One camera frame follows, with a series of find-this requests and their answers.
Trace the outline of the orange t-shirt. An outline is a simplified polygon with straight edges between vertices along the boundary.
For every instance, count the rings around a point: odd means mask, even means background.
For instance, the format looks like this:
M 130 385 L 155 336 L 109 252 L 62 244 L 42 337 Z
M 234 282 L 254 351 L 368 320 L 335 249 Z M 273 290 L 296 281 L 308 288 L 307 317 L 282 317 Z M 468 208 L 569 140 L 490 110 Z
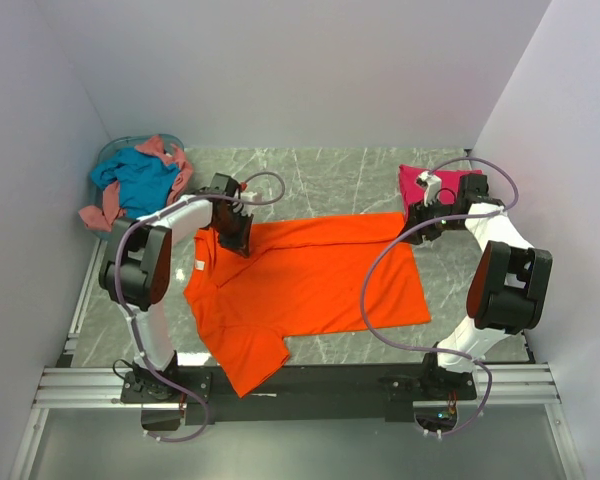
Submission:
M 373 261 L 402 227 L 399 213 L 331 216 L 256 224 L 250 256 L 198 231 L 184 290 L 200 339 L 238 396 L 290 358 L 288 337 L 426 324 L 414 254 L 401 243 Z

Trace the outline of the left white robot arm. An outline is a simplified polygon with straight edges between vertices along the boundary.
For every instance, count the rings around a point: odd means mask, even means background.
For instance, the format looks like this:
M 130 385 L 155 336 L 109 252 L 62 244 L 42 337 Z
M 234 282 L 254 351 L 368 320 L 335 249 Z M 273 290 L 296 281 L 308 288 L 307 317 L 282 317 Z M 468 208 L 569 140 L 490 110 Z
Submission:
M 210 186 L 152 214 L 114 221 L 98 282 L 120 309 L 133 342 L 125 394 L 166 402 L 181 391 L 164 312 L 174 245 L 201 230 L 218 234 L 222 247 L 246 257 L 253 209 L 261 199 L 245 183 L 217 173 Z

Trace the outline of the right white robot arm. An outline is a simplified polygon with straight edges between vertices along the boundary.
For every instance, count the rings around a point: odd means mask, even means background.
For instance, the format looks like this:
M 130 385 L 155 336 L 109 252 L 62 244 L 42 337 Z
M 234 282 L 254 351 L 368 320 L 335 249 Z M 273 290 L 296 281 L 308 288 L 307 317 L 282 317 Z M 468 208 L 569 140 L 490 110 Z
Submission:
M 553 258 L 533 247 L 511 223 L 501 200 L 489 193 L 478 171 L 443 172 L 409 168 L 400 178 L 421 193 L 406 193 L 407 242 L 420 245 L 443 232 L 466 230 L 482 255 L 469 287 L 466 316 L 425 355 L 419 374 L 424 395 L 440 399 L 469 385 L 474 360 L 500 341 L 533 329 L 541 318 Z

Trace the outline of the folded magenta t-shirt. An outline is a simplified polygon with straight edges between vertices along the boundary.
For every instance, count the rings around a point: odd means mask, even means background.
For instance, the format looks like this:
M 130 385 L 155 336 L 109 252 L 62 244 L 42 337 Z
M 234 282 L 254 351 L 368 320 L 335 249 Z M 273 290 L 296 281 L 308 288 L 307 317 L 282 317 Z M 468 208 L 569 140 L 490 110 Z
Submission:
M 412 204 L 420 202 L 424 198 L 424 190 L 417 184 L 417 178 L 425 172 L 423 168 L 416 168 L 407 165 L 400 165 L 398 172 L 399 188 L 402 197 L 405 214 L 408 214 L 409 207 Z M 435 175 L 441 179 L 441 192 L 437 196 L 443 205 L 454 203 L 455 195 L 459 190 L 460 178 L 469 173 L 481 174 L 481 170 L 457 170 L 435 172 Z

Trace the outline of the blue t-shirt in basket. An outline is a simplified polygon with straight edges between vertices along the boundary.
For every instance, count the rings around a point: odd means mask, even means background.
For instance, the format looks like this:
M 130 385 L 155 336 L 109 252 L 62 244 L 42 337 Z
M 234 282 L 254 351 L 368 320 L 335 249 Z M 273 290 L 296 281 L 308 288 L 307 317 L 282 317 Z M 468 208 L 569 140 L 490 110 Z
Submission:
M 91 172 L 93 184 L 102 192 L 105 218 L 138 218 L 166 207 L 181 173 L 173 161 L 125 148 L 99 163 Z

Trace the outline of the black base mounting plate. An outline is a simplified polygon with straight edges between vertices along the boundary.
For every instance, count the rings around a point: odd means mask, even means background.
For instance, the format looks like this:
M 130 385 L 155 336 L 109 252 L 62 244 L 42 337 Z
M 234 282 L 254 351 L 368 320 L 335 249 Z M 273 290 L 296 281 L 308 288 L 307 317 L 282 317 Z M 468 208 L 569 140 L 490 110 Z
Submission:
M 281 368 L 239 397 L 219 366 L 179 366 L 181 391 L 165 401 L 144 394 L 120 394 L 123 405 L 140 406 L 151 431 L 187 425 L 238 421 L 342 420 L 382 418 L 411 422 L 417 402 L 445 404 L 477 397 L 473 380 L 443 398 L 419 383 L 422 364 L 309 365 Z

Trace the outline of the aluminium rail frame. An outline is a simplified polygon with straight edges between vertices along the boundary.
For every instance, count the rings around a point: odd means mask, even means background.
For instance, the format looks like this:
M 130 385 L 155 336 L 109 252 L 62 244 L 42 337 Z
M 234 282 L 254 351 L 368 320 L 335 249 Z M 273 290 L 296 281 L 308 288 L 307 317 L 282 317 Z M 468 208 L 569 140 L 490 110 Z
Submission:
M 410 401 L 413 353 L 366 332 L 292 339 L 291 363 L 245 398 L 202 346 L 182 291 L 193 246 L 175 250 L 167 317 L 182 364 L 200 379 L 212 423 L 164 444 L 143 420 L 175 404 L 125 404 L 112 361 L 126 330 L 90 271 L 62 359 L 40 379 L 16 479 L 580 479 L 584 475 L 551 369 L 523 337 L 496 345 L 459 401 L 460 432 L 426 437 L 413 422 L 440 401 Z

